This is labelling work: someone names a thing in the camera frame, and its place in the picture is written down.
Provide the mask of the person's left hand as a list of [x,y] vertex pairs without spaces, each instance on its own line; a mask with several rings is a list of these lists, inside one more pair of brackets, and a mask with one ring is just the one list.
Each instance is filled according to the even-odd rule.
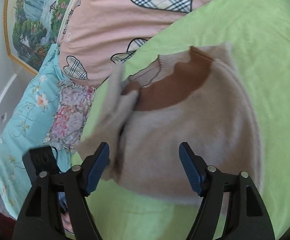
[[67,206],[65,204],[60,204],[60,211],[61,211],[61,219],[63,228],[66,232],[70,233],[71,235],[74,235],[74,230],[72,227],[72,223],[70,220],[69,212],[67,209]]

